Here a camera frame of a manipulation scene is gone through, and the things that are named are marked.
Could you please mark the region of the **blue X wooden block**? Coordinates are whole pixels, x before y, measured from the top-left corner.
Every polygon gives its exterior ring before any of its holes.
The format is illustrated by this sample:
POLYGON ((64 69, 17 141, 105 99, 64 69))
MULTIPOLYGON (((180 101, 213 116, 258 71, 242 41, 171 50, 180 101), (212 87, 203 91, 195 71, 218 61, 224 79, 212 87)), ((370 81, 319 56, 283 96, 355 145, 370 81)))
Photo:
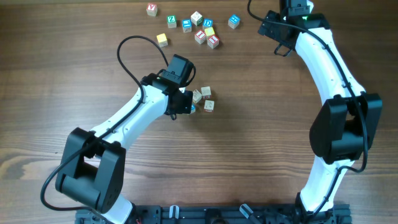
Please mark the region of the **blue X wooden block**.
POLYGON ((193 114, 195 111, 196 111, 196 107, 195 107, 195 105, 194 105, 194 104, 192 104, 192 107, 191 107, 191 112, 190 112, 190 114, 193 114))

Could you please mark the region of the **plain animal wooden block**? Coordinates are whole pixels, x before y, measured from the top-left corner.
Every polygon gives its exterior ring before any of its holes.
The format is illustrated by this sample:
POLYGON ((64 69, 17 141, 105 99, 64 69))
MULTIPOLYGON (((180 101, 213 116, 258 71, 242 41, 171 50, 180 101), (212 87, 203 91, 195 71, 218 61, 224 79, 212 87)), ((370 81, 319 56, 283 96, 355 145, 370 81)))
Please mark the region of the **plain animal wooden block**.
POLYGON ((198 12, 195 11, 192 15, 191 15, 191 22, 192 24, 199 26, 203 21, 203 16, 198 12))

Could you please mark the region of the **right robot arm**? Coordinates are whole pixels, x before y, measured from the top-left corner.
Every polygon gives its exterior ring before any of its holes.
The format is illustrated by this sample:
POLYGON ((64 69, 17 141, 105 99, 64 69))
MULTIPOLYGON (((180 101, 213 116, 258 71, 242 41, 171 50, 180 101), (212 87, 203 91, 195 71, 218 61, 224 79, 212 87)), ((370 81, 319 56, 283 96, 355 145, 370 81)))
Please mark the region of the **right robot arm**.
POLYGON ((382 100, 355 80, 333 40, 323 14, 310 1, 281 1, 278 12, 261 19, 259 34, 275 40, 305 62, 322 107, 309 132, 315 155, 305 187, 289 210, 265 212, 281 223, 348 223, 348 206, 334 205, 338 187, 354 162, 368 161, 382 111, 382 100))

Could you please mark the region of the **green edged picture block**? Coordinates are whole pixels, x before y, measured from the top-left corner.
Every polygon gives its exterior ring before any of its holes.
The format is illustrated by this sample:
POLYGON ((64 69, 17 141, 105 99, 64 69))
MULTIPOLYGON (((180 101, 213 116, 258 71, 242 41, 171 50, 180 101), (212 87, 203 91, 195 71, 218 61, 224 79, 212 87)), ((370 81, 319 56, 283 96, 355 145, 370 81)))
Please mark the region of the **green edged picture block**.
POLYGON ((202 97, 203 97, 202 94, 198 90, 193 91, 193 98, 192 98, 193 103, 195 104, 199 103, 202 97))

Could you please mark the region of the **red edged animal block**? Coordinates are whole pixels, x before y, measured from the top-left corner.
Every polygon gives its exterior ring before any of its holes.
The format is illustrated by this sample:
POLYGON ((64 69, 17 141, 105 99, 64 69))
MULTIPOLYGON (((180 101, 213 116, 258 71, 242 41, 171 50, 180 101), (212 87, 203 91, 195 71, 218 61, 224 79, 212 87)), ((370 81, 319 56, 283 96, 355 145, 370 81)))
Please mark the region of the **red edged animal block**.
POLYGON ((215 102, 211 100, 206 100, 204 104, 204 111, 212 113, 214 111, 215 102))

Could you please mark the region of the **number 2 wooden block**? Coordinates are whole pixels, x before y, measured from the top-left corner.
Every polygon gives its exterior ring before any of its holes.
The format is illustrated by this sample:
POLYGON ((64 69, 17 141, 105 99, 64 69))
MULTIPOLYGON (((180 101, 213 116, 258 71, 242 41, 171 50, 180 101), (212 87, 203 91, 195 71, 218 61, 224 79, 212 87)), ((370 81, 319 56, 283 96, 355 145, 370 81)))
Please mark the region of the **number 2 wooden block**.
POLYGON ((210 99, 211 98, 211 88, 209 86, 201 87, 201 95, 203 99, 210 99))

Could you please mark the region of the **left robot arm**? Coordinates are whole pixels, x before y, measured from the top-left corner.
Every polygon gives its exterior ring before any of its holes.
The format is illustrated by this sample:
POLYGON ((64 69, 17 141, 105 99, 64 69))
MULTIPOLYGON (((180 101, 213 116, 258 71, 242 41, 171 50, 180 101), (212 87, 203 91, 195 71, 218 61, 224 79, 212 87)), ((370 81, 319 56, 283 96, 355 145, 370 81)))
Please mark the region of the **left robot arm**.
POLYGON ((76 211, 76 223, 140 222, 140 210, 121 194, 127 150, 158 117, 191 112, 193 93, 185 87, 195 72, 191 61, 174 55, 165 70, 144 76, 110 119, 69 134, 55 187, 84 205, 76 211))

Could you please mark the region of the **yellow S wooden block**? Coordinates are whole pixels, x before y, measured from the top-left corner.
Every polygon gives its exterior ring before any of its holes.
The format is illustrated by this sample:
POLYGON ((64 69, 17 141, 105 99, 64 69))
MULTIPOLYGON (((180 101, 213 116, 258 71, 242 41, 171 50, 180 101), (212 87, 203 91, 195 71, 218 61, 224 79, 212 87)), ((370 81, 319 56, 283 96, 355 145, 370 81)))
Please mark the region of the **yellow S wooden block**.
POLYGON ((158 41, 159 47, 168 46, 168 38, 167 38, 167 36, 164 33, 163 34, 159 34, 156 37, 157 37, 157 41, 158 41))

